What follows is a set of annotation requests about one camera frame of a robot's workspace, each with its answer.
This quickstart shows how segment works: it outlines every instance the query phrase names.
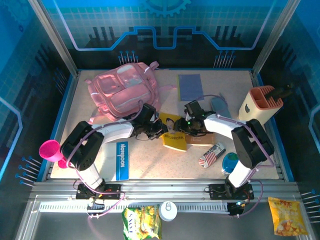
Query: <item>blue label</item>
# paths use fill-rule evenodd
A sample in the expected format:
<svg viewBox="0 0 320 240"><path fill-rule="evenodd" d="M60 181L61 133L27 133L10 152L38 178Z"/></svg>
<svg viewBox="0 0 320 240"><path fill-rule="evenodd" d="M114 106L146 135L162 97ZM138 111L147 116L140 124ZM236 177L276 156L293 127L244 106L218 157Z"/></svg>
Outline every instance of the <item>blue label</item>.
<svg viewBox="0 0 320 240"><path fill-rule="evenodd" d="M116 143L116 173L117 181L129 179L129 150L128 142Z"/></svg>

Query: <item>american flag can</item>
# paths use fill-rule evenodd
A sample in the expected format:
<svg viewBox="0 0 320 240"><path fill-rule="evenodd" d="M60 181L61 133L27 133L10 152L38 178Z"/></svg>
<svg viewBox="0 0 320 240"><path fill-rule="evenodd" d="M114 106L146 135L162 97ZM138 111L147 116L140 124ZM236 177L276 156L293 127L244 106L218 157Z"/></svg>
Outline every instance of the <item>american flag can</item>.
<svg viewBox="0 0 320 240"><path fill-rule="evenodd" d="M203 154L199 159L199 164L203 168L208 168L214 164L217 159L226 152L225 146L218 142L213 147L211 147L205 154Z"/></svg>

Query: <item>small box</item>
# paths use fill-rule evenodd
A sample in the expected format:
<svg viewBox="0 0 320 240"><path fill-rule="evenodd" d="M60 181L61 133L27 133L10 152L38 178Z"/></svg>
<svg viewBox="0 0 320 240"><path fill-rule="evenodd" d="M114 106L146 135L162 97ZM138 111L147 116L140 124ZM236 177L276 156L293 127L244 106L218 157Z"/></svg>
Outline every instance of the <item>small box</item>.
<svg viewBox="0 0 320 240"><path fill-rule="evenodd" d="M274 89L269 85L250 89L239 109L239 120L257 119L261 125L264 125L284 105L281 98L276 102L273 97L269 100L265 98L265 95Z"/></svg>

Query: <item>pink backpack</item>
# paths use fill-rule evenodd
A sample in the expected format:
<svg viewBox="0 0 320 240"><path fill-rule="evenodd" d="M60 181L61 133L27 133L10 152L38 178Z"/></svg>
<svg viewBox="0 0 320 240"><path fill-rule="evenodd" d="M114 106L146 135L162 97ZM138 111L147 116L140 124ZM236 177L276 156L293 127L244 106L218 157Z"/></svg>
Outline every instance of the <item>pink backpack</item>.
<svg viewBox="0 0 320 240"><path fill-rule="evenodd" d="M92 100L98 107L89 123L95 117L107 116L116 121L139 110L139 100L160 108L158 84L154 69L159 64L154 61L147 66L143 62L127 63L115 69L87 79L88 90Z"/></svg>

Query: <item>round blue object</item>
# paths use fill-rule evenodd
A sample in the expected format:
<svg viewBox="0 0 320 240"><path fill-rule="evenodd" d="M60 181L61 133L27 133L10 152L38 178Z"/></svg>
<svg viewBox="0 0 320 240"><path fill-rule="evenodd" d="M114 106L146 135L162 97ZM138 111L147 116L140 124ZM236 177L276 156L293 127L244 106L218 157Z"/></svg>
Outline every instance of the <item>round blue object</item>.
<svg viewBox="0 0 320 240"><path fill-rule="evenodd" d="M239 161L238 155L234 152L229 152L222 161L222 172L223 174L231 174L235 169L237 163Z"/></svg>

